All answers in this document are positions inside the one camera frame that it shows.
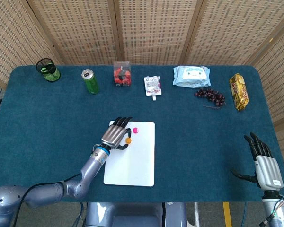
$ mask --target floor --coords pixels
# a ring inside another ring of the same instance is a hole
[[[0,93],[0,98],[4,96],[4,91]],[[187,203],[187,219],[194,225],[194,204]],[[203,202],[198,204],[199,218],[201,227],[225,227],[223,212],[223,203],[221,202]],[[74,220],[80,212],[79,203],[60,202],[57,204],[32,209],[23,204],[20,210],[17,226],[19,227],[71,227]],[[82,226],[85,218],[85,212],[82,214],[82,220],[78,226]],[[231,222],[233,227],[240,227],[243,212],[243,202],[230,203]],[[255,227],[266,217],[261,202],[249,202],[247,205],[247,215],[245,227]]]

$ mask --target wooden partition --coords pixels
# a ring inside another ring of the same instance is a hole
[[[184,64],[245,64],[283,18],[284,0],[208,0]]]
[[[20,65],[31,65],[44,57],[61,63],[60,56],[38,26],[27,4],[20,0],[0,0],[0,87]]]
[[[117,0],[115,5],[125,60],[179,63],[197,0]]]
[[[284,158],[284,25],[253,66],[259,71]]]
[[[113,1],[28,2],[66,64],[103,65],[117,60],[120,51]]]

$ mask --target white board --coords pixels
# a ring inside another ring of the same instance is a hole
[[[155,123],[129,122],[132,142],[125,150],[111,150],[105,163],[104,184],[148,186],[154,185]],[[121,141],[125,144],[126,134]]]

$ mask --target yellow snack package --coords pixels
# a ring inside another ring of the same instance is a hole
[[[249,102],[244,78],[236,73],[230,78],[231,94],[237,110],[244,110]]]

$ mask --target pink ball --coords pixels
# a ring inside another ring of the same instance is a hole
[[[137,134],[139,132],[138,128],[133,128],[133,133]]]

